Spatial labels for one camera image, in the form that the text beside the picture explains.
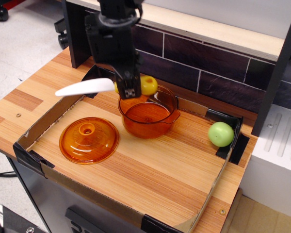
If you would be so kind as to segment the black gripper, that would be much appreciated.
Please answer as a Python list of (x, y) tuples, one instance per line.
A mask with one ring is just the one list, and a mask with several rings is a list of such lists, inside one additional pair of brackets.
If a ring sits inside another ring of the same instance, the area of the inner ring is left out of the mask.
[(100, 0), (100, 12), (85, 17), (85, 31), (94, 61), (114, 69), (121, 99), (141, 96), (140, 56), (131, 28), (141, 20), (141, 0)]

